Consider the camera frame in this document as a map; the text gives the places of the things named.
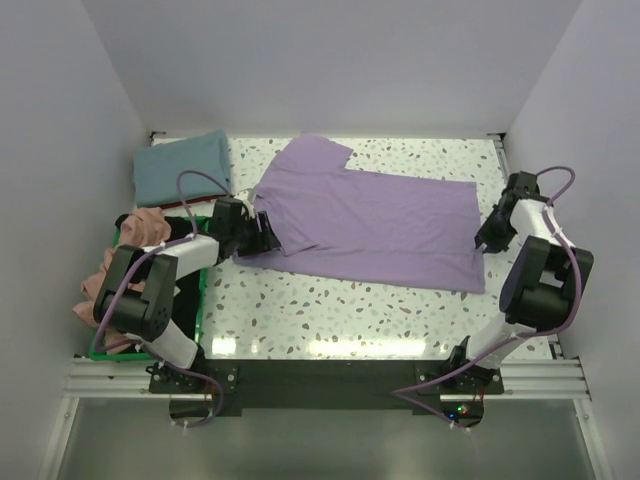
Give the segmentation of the purple t-shirt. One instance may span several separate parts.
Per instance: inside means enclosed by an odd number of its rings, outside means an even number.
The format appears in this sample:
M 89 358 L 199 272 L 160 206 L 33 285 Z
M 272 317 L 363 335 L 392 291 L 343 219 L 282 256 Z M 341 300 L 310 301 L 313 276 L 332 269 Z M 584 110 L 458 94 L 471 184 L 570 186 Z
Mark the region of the purple t-shirt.
M 254 188 L 280 246 L 238 264 L 357 282 L 481 294 L 473 182 L 350 170 L 351 149 L 301 135 Z

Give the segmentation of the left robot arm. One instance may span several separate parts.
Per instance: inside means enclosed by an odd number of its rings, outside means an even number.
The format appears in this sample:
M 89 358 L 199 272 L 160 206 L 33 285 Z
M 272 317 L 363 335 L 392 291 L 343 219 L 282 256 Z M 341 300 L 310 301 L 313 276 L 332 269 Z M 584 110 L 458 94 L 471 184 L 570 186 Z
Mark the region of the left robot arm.
M 222 197 L 200 223 L 191 215 L 190 231 L 181 238 L 151 247 L 119 246 L 94 303 L 99 322 L 97 351 L 111 326 L 134 343 L 173 367 L 171 378 L 185 392 L 200 390 L 207 368 L 196 361 L 198 343 L 189 338 L 172 316 L 177 282 L 193 273 L 237 256 L 253 256 L 280 247 L 268 214 L 249 200 Z

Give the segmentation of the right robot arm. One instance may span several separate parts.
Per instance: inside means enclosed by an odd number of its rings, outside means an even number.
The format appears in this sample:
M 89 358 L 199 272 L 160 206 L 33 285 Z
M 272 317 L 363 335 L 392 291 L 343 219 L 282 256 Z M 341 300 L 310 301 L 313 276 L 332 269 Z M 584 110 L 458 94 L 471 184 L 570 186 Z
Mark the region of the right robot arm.
M 499 299 L 499 313 L 479 332 L 454 347 L 429 383 L 459 392 L 494 381 L 502 362 L 527 340 L 556 334 L 575 319 L 594 256 L 578 248 L 555 218 L 557 194 L 542 195 L 539 176 L 509 176 L 497 204 L 475 236 L 484 253 L 521 247 Z

